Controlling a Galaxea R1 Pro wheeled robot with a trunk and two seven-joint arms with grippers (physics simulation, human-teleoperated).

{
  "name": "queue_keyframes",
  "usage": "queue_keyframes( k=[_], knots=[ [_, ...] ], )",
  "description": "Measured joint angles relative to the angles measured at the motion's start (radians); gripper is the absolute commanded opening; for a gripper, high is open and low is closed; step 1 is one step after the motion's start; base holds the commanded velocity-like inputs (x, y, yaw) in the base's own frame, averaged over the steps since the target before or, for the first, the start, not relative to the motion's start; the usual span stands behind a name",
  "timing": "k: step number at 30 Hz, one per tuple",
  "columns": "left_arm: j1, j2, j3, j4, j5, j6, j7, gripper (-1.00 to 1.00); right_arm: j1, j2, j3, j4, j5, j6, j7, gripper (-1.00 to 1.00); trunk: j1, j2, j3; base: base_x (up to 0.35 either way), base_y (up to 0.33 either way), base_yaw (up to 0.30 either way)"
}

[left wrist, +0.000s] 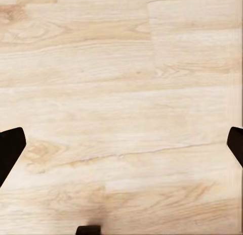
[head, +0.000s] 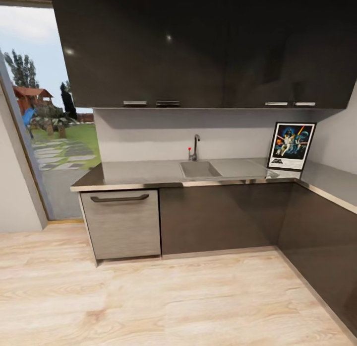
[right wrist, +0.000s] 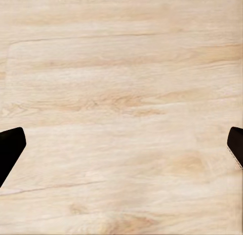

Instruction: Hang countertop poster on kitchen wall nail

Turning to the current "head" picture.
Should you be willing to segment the poster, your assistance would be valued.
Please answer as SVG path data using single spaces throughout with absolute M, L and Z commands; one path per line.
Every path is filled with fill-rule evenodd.
M 276 122 L 267 168 L 303 171 L 316 122 Z

